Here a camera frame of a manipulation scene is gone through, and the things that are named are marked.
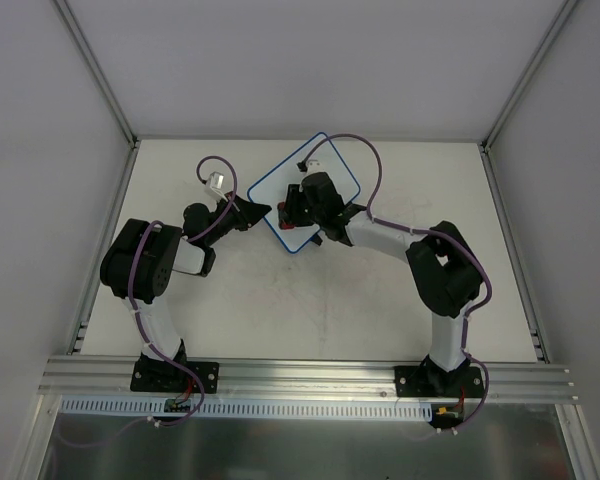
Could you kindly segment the red whiteboard eraser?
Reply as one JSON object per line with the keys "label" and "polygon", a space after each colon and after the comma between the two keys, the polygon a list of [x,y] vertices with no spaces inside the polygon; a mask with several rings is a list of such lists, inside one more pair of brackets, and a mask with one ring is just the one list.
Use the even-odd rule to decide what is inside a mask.
{"label": "red whiteboard eraser", "polygon": [[291,230],[295,228],[295,223],[286,209],[286,203],[280,202],[277,205],[278,227],[280,230]]}

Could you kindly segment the blue framed whiteboard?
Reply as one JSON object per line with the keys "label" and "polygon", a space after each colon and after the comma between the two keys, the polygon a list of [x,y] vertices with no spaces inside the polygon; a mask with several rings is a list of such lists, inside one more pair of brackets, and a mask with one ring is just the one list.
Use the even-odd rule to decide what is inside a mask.
{"label": "blue framed whiteboard", "polygon": [[[250,201],[272,207],[272,211],[265,216],[264,220],[290,254],[296,254],[306,246],[310,239],[319,232],[319,227],[313,225],[282,230],[279,227],[277,206],[285,200],[288,185],[300,184],[304,177],[297,164],[326,137],[327,134],[324,132],[316,133],[247,190]],[[315,159],[329,175],[345,203],[358,197],[361,186],[332,142],[325,142],[316,153],[311,155],[311,159]]]}

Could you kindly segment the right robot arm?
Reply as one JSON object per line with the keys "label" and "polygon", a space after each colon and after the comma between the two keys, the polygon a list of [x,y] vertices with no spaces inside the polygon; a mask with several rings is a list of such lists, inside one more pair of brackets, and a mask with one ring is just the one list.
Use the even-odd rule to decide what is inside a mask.
{"label": "right robot arm", "polygon": [[429,353],[405,382],[420,395],[450,397],[460,392],[470,373],[468,316],[483,275],[454,224],[442,221],[429,230],[410,230],[373,219],[367,207],[346,203],[325,172],[289,185],[277,212],[284,230],[317,226],[334,242],[405,262],[421,301],[432,313]]}

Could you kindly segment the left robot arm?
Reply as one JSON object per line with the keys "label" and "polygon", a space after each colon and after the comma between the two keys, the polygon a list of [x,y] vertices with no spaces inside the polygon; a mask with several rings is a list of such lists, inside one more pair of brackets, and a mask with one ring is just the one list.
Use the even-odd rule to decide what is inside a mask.
{"label": "left robot arm", "polygon": [[205,277],[216,260],[213,245],[232,231],[244,232],[272,207],[226,195],[210,210],[193,203],[181,227],[159,221],[126,221],[100,266],[100,281],[121,299],[142,340],[140,360],[154,368],[154,378],[168,390],[188,381],[184,340],[177,333],[164,294],[173,271]]}

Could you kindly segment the aluminium mounting rail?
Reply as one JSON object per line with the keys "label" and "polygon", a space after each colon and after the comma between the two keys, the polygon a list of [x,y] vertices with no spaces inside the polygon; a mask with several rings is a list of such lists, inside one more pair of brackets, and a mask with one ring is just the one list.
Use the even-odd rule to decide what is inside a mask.
{"label": "aluminium mounting rail", "polygon": [[[53,356],[40,394],[125,395],[135,359]],[[267,400],[394,400],[391,362],[220,359],[218,394]],[[509,404],[578,404],[581,392],[559,364],[492,363],[487,400]]]}

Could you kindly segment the right aluminium frame post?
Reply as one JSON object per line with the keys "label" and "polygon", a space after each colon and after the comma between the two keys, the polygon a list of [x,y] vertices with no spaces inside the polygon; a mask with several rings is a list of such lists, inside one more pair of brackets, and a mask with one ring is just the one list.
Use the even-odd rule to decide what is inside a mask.
{"label": "right aluminium frame post", "polygon": [[522,97],[530,87],[532,80],[535,78],[552,47],[579,5],[579,0],[564,0],[561,2],[559,9],[543,33],[537,46],[534,48],[529,60],[516,80],[512,91],[496,116],[488,134],[482,140],[481,147],[484,151],[491,149],[492,145],[505,128],[509,118],[513,115],[518,104],[521,102]]}

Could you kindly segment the aluminium frame post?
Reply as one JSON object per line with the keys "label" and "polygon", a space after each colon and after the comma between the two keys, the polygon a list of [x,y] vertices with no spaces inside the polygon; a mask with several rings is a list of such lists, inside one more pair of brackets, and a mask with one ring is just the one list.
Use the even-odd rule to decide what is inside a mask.
{"label": "aluminium frame post", "polygon": [[104,100],[126,144],[129,147],[134,148],[137,143],[137,135],[134,133],[70,2],[66,0],[51,0],[50,3],[54,7],[60,21],[63,23],[72,43],[76,47],[82,62]]}
{"label": "aluminium frame post", "polygon": [[512,91],[496,116],[488,134],[482,140],[481,147],[484,151],[491,149],[492,145],[505,128],[509,118],[513,115],[518,104],[521,102],[522,97],[530,87],[532,80],[535,78],[552,47],[579,5],[579,0],[564,0],[561,2],[559,9],[543,33],[537,46],[534,48],[529,60],[516,80]]}

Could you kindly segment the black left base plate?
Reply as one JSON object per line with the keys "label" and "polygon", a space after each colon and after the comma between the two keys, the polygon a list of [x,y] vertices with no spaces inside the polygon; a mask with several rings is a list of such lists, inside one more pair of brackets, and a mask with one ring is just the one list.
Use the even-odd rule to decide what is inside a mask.
{"label": "black left base plate", "polygon": [[[197,375],[206,394],[217,392],[220,373],[218,363],[187,360],[185,366]],[[168,362],[141,356],[134,364],[130,390],[141,393],[184,393],[189,385],[192,386],[193,393],[200,392],[190,374]]]}

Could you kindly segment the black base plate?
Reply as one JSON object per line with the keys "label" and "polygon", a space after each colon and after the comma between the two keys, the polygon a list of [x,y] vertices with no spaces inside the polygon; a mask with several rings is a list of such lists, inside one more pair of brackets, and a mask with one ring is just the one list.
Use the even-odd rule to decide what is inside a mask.
{"label": "black base plate", "polygon": [[422,366],[402,365],[394,368],[396,395],[399,398],[441,399],[460,398],[479,399],[485,393],[482,372],[477,366],[469,366],[460,373],[434,375]]}
{"label": "black base plate", "polygon": [[[206,394],[217,392],[220,373],[218,363],[187,360],[185,366],[197,375]],[[193,393],[200,392],[190,374],[168,362],[141,356],[134,364],[130,390],[141,393],[184,393],[189,385],[192,386]]]}

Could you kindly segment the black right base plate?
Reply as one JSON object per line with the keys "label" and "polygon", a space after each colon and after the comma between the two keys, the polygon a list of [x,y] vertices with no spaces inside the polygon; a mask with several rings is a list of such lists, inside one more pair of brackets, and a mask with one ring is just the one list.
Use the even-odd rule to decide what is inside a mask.
{"label": "black right base plate", "polygon": [[434,375],[422,366],[402,365],[394,368],[396,395],[399,398],[441,399],[460,398],[479,399],[485,393],[482,372],[477,366],[469,366],[460,373]]}

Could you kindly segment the left aluminium frame post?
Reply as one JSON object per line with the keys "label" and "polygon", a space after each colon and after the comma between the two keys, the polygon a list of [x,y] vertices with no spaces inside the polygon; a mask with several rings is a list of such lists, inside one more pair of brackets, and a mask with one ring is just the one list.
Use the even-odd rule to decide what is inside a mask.
{"label": "left aluminium frame post", "polygon": [[50,3],[54,7],[60,21],[63,23],[72,43],[76,47],[82,62],[104,100],[126,144],[129,147],[134,148],[137,143],[137,135],[134,133],[70,2],[66,0],[51,0]]}

